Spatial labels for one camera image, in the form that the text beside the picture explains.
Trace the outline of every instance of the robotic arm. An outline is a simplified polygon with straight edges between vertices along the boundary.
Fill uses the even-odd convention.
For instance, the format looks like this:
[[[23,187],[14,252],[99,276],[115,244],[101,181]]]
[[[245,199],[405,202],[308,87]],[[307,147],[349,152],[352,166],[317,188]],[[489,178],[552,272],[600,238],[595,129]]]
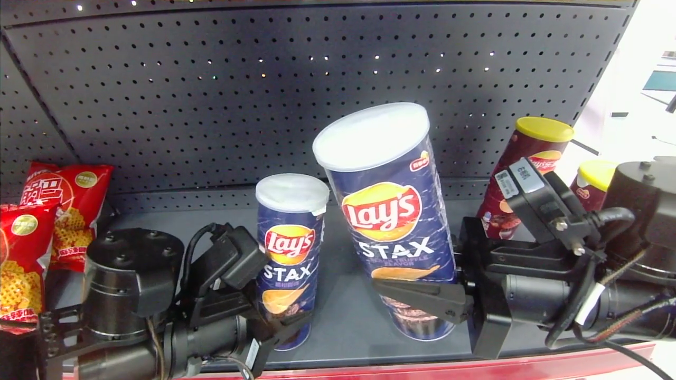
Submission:
[[[244,227],[206,226],[185,263],[207,232],[213,245],[184,266],[178,295],[178,238],[127,229],[92,242],[82,304],[40,314],[39,378],[61,379],[63,361],[75,357],[80,380],[190,377],[208,358],[233,361],[247,380],[259,376],[272,349],[310,314],[274,321],[258,314],[251,280],[268,257]]]
[[[467,320],[482,358],[500,355],[514,322],[549,331],[552,349],[615,333],[676,340],[675,168],[621,164],[606,209],[586,214],[556,174],[542,176],[524,158],[496,180],[535,243],[488,239],[478,218],[465,218],[457,284],[375,279],[373,286],[452,323]],[[577,339],[558,339],[567,329]]]

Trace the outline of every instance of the red chip can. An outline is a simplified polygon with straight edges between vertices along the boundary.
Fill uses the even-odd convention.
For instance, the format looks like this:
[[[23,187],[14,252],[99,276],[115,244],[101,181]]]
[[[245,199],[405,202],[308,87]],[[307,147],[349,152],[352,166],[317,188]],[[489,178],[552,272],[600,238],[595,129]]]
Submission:
[[[580,164],[571,190],[587,212],[598,211],[603,207],[615,168],[616,162],[604,160],[591,160]]]
[[[486,236],[512,239],[521,224],[502,195],[495,174],[522,157],[528,157],[542,174],[551,172],[572,138],[573,128],[557,120],[527,116],[516,121],[516,130],[491,174],[483,203],[477,212]]]

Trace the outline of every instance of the white plastic lid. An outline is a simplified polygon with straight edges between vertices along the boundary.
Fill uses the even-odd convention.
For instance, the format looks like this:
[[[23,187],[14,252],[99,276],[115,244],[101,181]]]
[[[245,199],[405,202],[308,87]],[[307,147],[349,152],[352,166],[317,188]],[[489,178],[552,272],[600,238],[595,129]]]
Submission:
[[[427,111],[415,103],[377,105],[336,120],[312,143],[317,162],[336,172],[357,172],[393,161],[429,131]]]
[[[256,199],[267,208],[290,214],[324,214],[329,187],[313,176],[297,173],[275,174],[256,185]]]

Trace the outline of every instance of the short chip can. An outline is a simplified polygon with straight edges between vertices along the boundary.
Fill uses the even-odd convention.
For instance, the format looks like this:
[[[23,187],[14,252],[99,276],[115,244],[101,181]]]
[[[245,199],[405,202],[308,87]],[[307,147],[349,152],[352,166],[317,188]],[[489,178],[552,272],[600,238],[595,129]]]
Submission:
[[[369,277],[453,283],[453,250],[424,107],[390,103],[348,115],[315,138]],[[395,327],[433,341],[453,324],[384,298]]]
[[[528,157],[542,174],[551,172],[573,138],[573,128],[566,123],[533,116],[516,120],[516,128],[491,174],[477,218],[491,239],[512,239],[521,220],[507,204],[495,175],[509,165]]]
[[[258,309],[268,319],[311,311],[329,187],[304,174],[276,174],[256,185],[256,199],[258,241],[270,256],[256,278]],[[276,350],[300,346],[310,328],[306,325]]]
[[[571,190],[587,212],[601,210],[615,168],[616,162],[606,160],[590,160],[580,164]]]

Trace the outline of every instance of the barcode label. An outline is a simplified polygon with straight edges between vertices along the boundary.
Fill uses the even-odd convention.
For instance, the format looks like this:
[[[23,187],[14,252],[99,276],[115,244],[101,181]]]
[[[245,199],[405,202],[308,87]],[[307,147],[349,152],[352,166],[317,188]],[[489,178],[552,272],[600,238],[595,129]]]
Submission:
[[[500,191],[502,191],[502,195],[505,197],[505,199],[510,199],[511,197],[518,194],[516,184],[514,181],[512,181],[512,177],[509,175],[507,170],[497,173],[496,181],[498,182]]]
[[[528,162],[527,158],[520,159],[511,164],[509,168],[521,185],[521,189],[523,189],[524,193],[532,193],[545,187],[545,184],[542,182],[535,169],[533,169],[531,163]]]
[[[260,345],[258,344],[258,341],[256,339],[253,339],[251,341],[251,348],[249,349],[249,354],[247,355],[247,360],[244,362],[244,364],[249,367],[249,369],[254,367],[254,362],[256,361],[256,356],[258,355],[258,349],[260,348]]]

